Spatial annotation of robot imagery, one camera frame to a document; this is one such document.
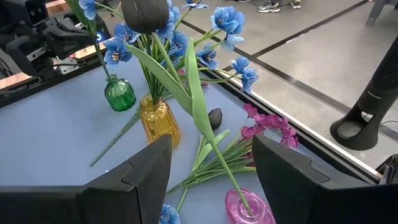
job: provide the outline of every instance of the yellow glass vase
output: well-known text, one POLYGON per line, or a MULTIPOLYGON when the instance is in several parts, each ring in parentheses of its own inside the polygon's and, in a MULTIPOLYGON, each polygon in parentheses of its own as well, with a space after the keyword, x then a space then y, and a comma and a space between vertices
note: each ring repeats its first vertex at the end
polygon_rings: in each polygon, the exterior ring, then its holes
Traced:
POLYGON ((172 146, 175 148, 181 140, 181 131, 169 105, 159 100, 154 103, 151 95, 141 100, 141 122, 149 143, 164 134, 172 135, 172 146))

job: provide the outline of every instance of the table surface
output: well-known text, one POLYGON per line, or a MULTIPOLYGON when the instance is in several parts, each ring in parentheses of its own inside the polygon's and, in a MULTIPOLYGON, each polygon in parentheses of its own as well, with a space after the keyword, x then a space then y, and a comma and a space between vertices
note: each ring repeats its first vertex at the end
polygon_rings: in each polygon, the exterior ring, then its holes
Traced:
MULTIPOLYGON (((131 82, 138 100, 148 92, 135 58, 119 64, 114 72, 131 82)), ((147 141, 138 122, 94 167, 89 166, 138 106, 136 103, 122 113, 113 111, 104 97, 105 85, 104 71, 96 68, 1 108, 0 185, 83 185, 144 148, 147 141)), ((219 143, 223 149, 246 119, 243 102, 219 85, 206 87, 204 93, 208 111, 223 111, 223 123, 215 134, 231 130, 219 143)), ((171 188, 190 173, 200 133, 174 99, 168 103, 182 131, 181 142, 172 156, 171 188)), ((303 145, 297 150, 334 169, 303 145)), ((236 174, 236 179, 242 188, 266 200, 254 172, 236 174)), ((232 188, 227 176, 191 188, 180 211, 182 223, 226 223, 224 197, 232 188)), ((176 207, 181 195, 177 192, 165 202, 176 207)))

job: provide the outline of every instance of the person's sneaker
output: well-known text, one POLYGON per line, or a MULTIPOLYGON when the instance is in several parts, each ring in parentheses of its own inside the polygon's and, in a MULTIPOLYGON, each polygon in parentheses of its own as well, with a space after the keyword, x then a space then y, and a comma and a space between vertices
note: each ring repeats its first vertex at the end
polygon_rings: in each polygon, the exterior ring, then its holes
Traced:
POLYGON ((269 1, 266 5, 258 7, 257 11, 261 13, 279 12, 279 3, 273 4, 271 1, 269 1))
POLYGON ((301 1, 293 0, 290 2, 293 9, 300 9, 301 8, 301 1))

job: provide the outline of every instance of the green leaf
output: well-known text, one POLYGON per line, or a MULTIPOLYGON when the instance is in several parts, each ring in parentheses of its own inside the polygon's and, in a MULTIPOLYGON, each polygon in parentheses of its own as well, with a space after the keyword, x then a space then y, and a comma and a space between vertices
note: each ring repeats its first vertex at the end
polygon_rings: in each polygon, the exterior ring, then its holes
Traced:
POLYGON ((198 130, 203 133, 206 140, 210 142, 214 139, 214 133, 210 126, 205 97, 203 96, 200 85, 198 64, 192 37, 188 41, 187 51, 185 52, 185 69, 191 91, 193 121, 198 130))
POLYGON ((195 157, 195 162, 193 163, 191 172, 193 172, 195 169, 198 168, 198 166, 199 166, 199 163, 198 163, 199 153, 200 153, 201 149, 203 148, 203 146, 205 146, 205 144, 206 144, 206 139, 205 139, 205 137, 203 135, 201 135, 200 139, 199 139, 199 146, 198 146, 197 156, 195 157))
POLYGON ((149 69, 156 78, 168 89, 168 91, 174 96, 178 101, 180 106, 190 115, 192 115, 192 103, 191 98, 175 79, 171 76, 169 72, 164 69, 155 59, 151 58, 145 52, 139 50, 135 46, 126 44, 127 49, 135 55, 141 63, 143 63, 147 69, 149 69))
MULTIPOLYGON (((227 134, 229 133, 229 130, 223 131, 221 134, 217 135, 217 137, 214 138, 214 142, 218 144, 227 134)), ((207 155, 210 153, 210 151, 213 149, 211 144, 207 144, 206 146, 203 146, 203 148, 200 150, 200 153, 197 156, 197 167, 199 168, 202 164, 203 161, 206 159, 207 155)))

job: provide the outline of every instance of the artificial flower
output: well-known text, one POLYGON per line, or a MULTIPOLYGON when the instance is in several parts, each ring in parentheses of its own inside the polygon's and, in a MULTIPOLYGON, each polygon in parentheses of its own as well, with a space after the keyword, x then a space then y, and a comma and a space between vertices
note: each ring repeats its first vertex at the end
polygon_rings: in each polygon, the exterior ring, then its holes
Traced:
POLYGON ((259 115, 255 116, 254 119, 256 121, 256 124, 261 124, 265 128, 270 128, 272 126, 268 117, 264 114, 259 114, 259 115))
POLYGON ((298 137, 289 137, 289 138, 282 138, 280 143, 286 147, 296 148, 299 146, 299 138, 298 137))
POLYGON ((200 4, 201 0, 185 0, 186 4, 181 7, 181 9, 189 6, 191 9, 207 9, 209 8, 206 4, 200 4))
POLYGON ((169 21, 167 1, 121 0, 121 5, 126 24, 140 34, 151 34, 169 21))
POLYGON ((253 127, 244 126, 241 130, 241 135, 244 139, 253 138, 255 134, 261 134, 266 130, 263 125, 254 125, 253 127))
POLYGON ((253 107, 250 103, 243 105, 243 109, 248 112, 248 118, 255 118, 257 116, 257 108, 253 107))
POLYGON ((234 32, 240 24, 240 22, 235 19, 234 15, 235 8, 233 6, 217 7, 214 11, 214 15, 210 16, 211 26, 213 29, 221 29, 227 34, 234 32))
POLYGON ((121 40, 107 40, 104 45, 107 48, 104 61, 106 66, 112 70, 118 66, 119 61, 127 62, 132 57, 132 54, 121 40))
POLYGON ((290 129, 290 128, 282 129, 282 138, 288 139, 295 135, 296 135, 296 130, 294 130, 294 129, 290 129))
POLYGON ((267 119, 271 122, 271 128, 280 128, 280 118, 277 115, 268 115, 267 119))
POLYGON ((157 30, 157 35, 159 36, 160 41, 164 44, 166 39, 171 40, 174 35, 175 23, 169 21, 166 26, 157 30))
POLYGON ((93 20, 96 16, 94 0, 79 0, 79 6, 85 13, 85 17, 89 20, 93 20))
POLYGON ((242 74, 242 91, 251 93, 251 85, 259 79, 255 69, 247 68, 242 74))
POLYGON ((170 45, 169 57, 176 66, 180 63, 180 57, 185 55, 188 46, 188 36, 181 31, 176 31, 170 45))
POLYGON ((247 66, 249 66, 249 59, 239 56, 236 60, 232 60, 232 66, 239 74, 243 74, 247 66))
POLYGON ((131 30, 126 24, 116 24, 114 27, 115 38, 125 41, 129 44, 133 44, 137 38, 141 35, 131 30))
POLYGON ((180 20, 180 9, 177 6, 173 6, 172 0, 167 0, 169 6, 169 21, 177 22, 180 20))
POLYGON ((214 60, 217 51, 211 48, 212 44, 207 43, 203 50, 198 50, 197 57, 204 63, 208 68, 214 70, 218 66, 218 62, 214 60))
POLYGON ((221 48, 226 51, 233 51, 237 43, 244 42, 244 38, 233 34, 227 34, 221 43, 221 48))
POLYGON ((176 209, 170 205, 163 204, 162 211, 160 213, 161 224, 181 224, 180 215, 176 209))

